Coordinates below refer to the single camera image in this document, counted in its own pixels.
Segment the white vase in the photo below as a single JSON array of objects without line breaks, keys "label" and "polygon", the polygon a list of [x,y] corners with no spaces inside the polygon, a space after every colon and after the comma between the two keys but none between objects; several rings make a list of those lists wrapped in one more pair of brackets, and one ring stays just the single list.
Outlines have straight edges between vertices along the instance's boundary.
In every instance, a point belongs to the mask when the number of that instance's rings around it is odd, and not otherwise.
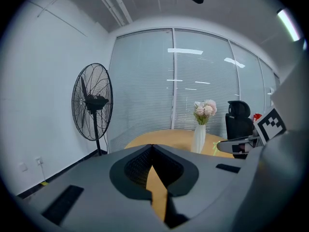
[{"label": "white vase", "polygon": [[191,144],[191,152],[201,153],[204,147],[206,137],[206,125],[197,125],[194,131],[194,137]]}]

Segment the standing fan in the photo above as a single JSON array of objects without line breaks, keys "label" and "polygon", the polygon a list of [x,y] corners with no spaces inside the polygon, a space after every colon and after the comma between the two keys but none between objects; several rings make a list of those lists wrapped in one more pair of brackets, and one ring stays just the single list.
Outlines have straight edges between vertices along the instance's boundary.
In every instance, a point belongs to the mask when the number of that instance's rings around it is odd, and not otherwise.
[{"label": "standing fan", "polygon": [[101,155],[99,139],[106,132],[112,116],[112,85],[103,65],[86,66],[78,75],[72,94],[72,114],[80,134],[96,141]]}]

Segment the power cord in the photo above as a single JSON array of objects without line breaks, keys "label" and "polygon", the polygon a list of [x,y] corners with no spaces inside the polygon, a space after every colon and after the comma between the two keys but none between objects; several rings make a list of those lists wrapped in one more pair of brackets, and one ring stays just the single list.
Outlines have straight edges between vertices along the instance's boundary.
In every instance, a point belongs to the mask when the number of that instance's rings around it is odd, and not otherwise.
[{"label": "power cord", "polygon": [[103,135],[104,136],[104,141],[105,141],[105,143],[106,143],[106,150],[107,150],[107,154],[109,153],[109,150],[108,150],[108,145],[107,145],[107,142],[106,142],[106,139],[105,139],[105,135]]},{"label": "power cord", "polygon": [[44,170],[43,170],[43,167],[42,167],[42,163],[40,164],[40,167],[41,167],[41,169],[42,169],[42,174],[43,174],[44,182],[46,182]]}]

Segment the glass window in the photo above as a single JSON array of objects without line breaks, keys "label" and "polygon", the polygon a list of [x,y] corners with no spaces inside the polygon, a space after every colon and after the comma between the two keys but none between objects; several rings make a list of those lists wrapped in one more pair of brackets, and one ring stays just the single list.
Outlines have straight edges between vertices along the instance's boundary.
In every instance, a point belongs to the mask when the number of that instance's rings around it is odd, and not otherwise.
[{"label": "glass window", "polygon": [[110,151],[125,148],[146,132],[170,129],[174,56],[171,30],[118,38],[110,77],[114,106],[108,129]]},{"label": "glass window", "polygon": [[276,80],[275,75],[272,69],[266,65],[262,60],[260,60],[263,79],[264,79],[264,88],[265,88],[265,111],[271,107],[270,96],[276,90]]},{"label": "glass window", "polygon": [[265,107],[264,83],[259,60],[249,51],[231,43],[239,75],[240,99],[255,113],[263,114]]},{"label": "glass window", "polygon": [[175,31],[175,38],[177,48],[187,49],[187,53],[177,53],[174,128],[194,130],[197,125],[194,102],[211,99],[217,103],[218,111],[210,117],[206,131],[226,138],[227,102],[239,100],[237,72],[230,62],[233,55],[228,41],[183,30]]}]

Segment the black panel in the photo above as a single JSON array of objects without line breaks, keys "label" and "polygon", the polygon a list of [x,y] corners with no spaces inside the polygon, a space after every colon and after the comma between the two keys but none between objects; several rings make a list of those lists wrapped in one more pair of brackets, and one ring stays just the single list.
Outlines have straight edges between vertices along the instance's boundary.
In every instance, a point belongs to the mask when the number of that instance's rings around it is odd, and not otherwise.
[{"label": "black panel", "polygon": [[240,167],[230,166],[226,164],[218,164],[216,168],[223,169],[236,174],[240,171]]},{"label": "black panel", "polygon": [[232,151],[235,152],[235,153],[240,152],[239,146],[238,145],[232,145]]},{"label": "black panel", "polygon": [[110,179],[115,188],[130,199],[150,200],[151,192],[146,190],[151,168],[151,145],[120,159],[111,167]]},{"label": "black panel", "polygon": [[64,192],[42,213],[43,217],[59,225],[72,206],[75,204],[79,196],[83,192],[83,188],[77,186],[69,186]]},{"label": "black panel", "polygon": [[136,184],[146,188],[147,177],[152,165],[151,149],[145,150],[125,165],[126,176]]},{"label": "black panel", "polygon": [[171,196],[186,195],[198,179],[198,168],[164,148],[153,145],[153,166]]}]

